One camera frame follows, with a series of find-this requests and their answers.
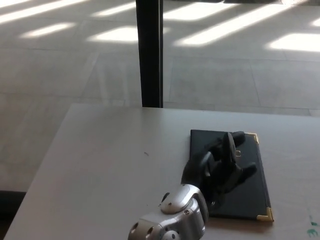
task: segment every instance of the floor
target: floor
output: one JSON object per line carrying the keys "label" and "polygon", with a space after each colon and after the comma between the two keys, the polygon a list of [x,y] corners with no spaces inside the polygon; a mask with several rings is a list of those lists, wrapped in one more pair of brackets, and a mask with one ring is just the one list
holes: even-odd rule
{"label": "floor", "polygon": [[[165,1],[164,106],[320,116],[319,19]],[[129,0],[0,1],[0,189],[28,189],[70,104],[141,105],[136,25]]]}

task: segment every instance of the black pole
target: black pole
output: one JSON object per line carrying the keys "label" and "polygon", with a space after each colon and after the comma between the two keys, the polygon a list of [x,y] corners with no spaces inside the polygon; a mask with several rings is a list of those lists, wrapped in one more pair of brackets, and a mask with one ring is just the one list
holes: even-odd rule
{"label": "black pole", "polygon": [[163,108],[163,0],[135,0],[142,106]]}

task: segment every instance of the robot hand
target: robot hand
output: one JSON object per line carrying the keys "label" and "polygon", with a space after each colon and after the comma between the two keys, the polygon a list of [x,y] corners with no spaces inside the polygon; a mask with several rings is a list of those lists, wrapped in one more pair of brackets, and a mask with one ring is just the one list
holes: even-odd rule
{"label": "robot hand", "polygon": [[186,164],[181,186],[166,193],[157,210],[139,219],[128,240],[199,240],[211,208],[223,204],[223,197],[257,171],[254,163],[241,168],[236,147],[245,141],[241,131],[227,132],[208,144]]}
{"label": "robot hand", "polygon": [[182,184],[164,195],[155,212],[133,225],[128,240],[199,240],[208,218],[206,200],[199,188]]}
{"label": "robot hand", "polygon": [[227,132],[192,156],[185,165],[181,184],[198,187],[209,209],[218,208],[223,204],[225,194],[256,173],[254,162],[246,167],[237,164],[236,147],[245,140],[243,131]]}

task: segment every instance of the silver robot arm segment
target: silver robot arm segment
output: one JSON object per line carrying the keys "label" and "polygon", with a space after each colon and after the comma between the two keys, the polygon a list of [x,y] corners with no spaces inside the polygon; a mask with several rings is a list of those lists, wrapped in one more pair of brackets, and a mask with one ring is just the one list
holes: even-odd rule
{"label": "silver robot arm segment", "polygon": [[209,212],[199,188],[183,184],[171,192],[155,212],[141,217],[128,240],[199,240]]}

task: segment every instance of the table top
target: table top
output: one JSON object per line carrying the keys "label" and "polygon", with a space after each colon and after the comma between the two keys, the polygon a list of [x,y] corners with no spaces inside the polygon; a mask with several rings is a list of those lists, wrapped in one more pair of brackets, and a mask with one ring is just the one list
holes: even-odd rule
{"label": "table top", "polygon": [[5,240],[127,239],[179,185],[191,129],[257,133],[275,218],[211,219],[202,239],[320,237],[320,118],[73,104]]}

